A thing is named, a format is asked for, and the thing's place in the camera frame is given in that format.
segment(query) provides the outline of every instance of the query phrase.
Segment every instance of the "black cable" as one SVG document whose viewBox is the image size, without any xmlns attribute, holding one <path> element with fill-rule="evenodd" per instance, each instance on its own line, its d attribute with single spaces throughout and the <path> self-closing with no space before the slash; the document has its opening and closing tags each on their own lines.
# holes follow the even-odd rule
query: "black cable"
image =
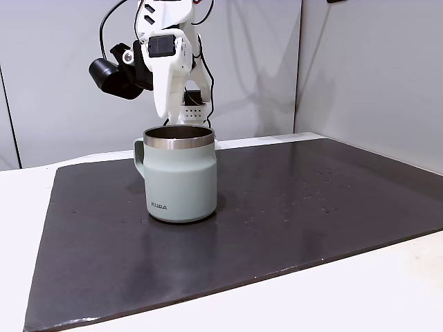
<svg viewBox="0 0 443 332">
<path fill-rule="evenodd" d="M 199 37 L 199 45 L 200 45 L 200 55 L 201 55 L 201 60 L 203 62 L 203 65 L 206 68 L 206 71 L 208 72 L 208 75 L 211 79 L 211 85 L 210 85 L 210 103 L 211 103 L 211 112 L 209 113 L 209 115 L 206 117 L 206 121 L 208 121 L 209 127 L 210 127 L 210 121 L 209 121 L 209 117 L 214 113 L 214 76 L 211 74 L 208 65 L 206 64 L 206 60 L 205 60 L 205 56 L 203 54 L 203 46 L 201 45 L 201 38 L 200 35 L 198 35 Z"/>
<path fill-rule="evenodd" d="M 141 44 L 140 37 L 138 37 L 138 33 L 137 33 L 137 22 L 138 22 L 138 16 L 140 15 L 140 11 L 141 11 L 141 8 L 143 7 L 144 3 L 145 3 L 145 0 L 140 1 L 140 5 L 138 6 L 138 10 L 136 13 L 136 19 L 134 20 L 134 32 L 135 32 L 137 40 L 140 44 Z"/>
<path fill-rule="evenodd" d="M 203 22 L 205 22 L 208 19 L 210 12 L 213 11 L 213 8 L 214 8 L 214 0 L 213 0 L 213 2 L 210 3 L 210 7 L 209 7 L 209 10 L 208 10 L 208 13 L 206 14 L 206 16 L 199 23 L 191 23 L 191 24 L 193 26 L 198 26 L 198 25 L 202 24 Z"/>
<path fill-rule="evenodd" d="M 102 20 L 102 23 L 100 24 L 100 48 L 102 49 L 102 56 L 103 59 L 106 58 L 106 52 L 105 52 L 105 46 L 103 45 L 103 27 L 105 26 L 105 22 L 108 19 L 109 16 L 114 12 L 115 9 L 120 7 L 122 4 L 124 4 L 127 0 L 121 0 L 119 3 L 117 3 L 111 10 L 105 15 L 105 17 Z"/>
<path fill-rule="evenodd" d="M 8 110 L 9 123 L 11 125 L 12 139 L 14 140 L 15 153 L 17 154 L 17 161 L 19 163 L 20 169 L 22 169 L 23 167 L 21 166 L 19 145 L 17 144 L 17 139 L 15 138 L 15 130 L 14 130 L 14 125 L 12 124 L 11 110 L 9 108 L 8 96 L 6 95 L 6 86 L 5 86 L 5 81 L 3 79 L 3 72 L 1 71 L 1 66 L 0 66 L 0 83 L 3 85 L 3 93 L 5 94 L 6 108 Z"/>
</svg>

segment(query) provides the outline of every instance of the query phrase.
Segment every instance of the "dark gray mat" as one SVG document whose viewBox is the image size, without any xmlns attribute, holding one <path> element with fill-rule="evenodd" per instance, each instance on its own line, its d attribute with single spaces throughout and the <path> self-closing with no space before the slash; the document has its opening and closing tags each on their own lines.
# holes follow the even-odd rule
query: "dark gray mat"
<svg viewBox="0 0 443 332">
<path fill-rule="evenodd" d="M 147 216 L 132 160 L 59 169 L 24 330 L 140 313 L 443 228 L 443 177 L 339 142 L 217 159 L 217 212 L 192 225 Z"/>
</svg>

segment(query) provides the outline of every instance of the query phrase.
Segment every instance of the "table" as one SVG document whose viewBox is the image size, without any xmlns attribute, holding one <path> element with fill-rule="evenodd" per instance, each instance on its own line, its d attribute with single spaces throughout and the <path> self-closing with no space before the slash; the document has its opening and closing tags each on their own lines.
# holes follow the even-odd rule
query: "table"
<svg viewBox="0 0 443 332">
<path fill-rule="evenodd" d="M 218 143 L 219 149 L 320 139 L 313 133 Z M 57 168 L 131 158 L 97 154 L 0 172 L 2 331 L 21 331 Z M 441 331 L 443 232 L 330 264 L 91 326 L 114 331 Z"/>
</svg>

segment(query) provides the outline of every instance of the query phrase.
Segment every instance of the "stainless steel mug rim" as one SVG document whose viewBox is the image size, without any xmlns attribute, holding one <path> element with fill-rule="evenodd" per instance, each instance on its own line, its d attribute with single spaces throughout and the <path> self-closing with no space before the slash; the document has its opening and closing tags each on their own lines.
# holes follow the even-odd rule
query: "stainless steel mug rim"
<svg viewBox="0 0 443 332">
<path fill-rule="evenodd" d="M 143 142 L 148 147 L 166 150 L 194 149 L 214 143 L 215 133 L 211 128 L 176 124 L 155 127 L 145 131 Z"/>
</svg>

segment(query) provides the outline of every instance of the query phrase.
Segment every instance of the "mug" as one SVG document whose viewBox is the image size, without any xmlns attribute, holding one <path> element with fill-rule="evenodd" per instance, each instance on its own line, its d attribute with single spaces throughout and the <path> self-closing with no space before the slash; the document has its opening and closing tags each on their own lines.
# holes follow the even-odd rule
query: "mug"
<svg viewBox="0 0 443 332">
<path fill-rule="evenodd" d="M 147 211 L 169 223 L 189 223 L 217 207 L 214 131 L 174 125 L 145 131 L 134 142 L 134 162 L 145 179 Z"/>
</svg>

